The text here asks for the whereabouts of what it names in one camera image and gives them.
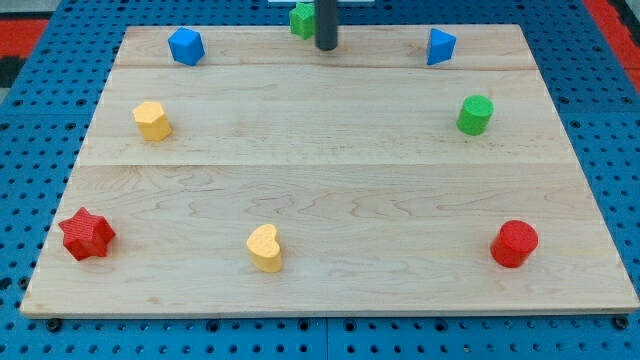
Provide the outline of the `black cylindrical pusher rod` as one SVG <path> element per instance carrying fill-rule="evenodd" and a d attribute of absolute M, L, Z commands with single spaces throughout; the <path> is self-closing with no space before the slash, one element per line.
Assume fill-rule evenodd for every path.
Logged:
<path fill-rule="evenodd" d="M 332 51 L 338 45 L 338 1 L 315 0 L 315 45 L 321 51 Z"/>

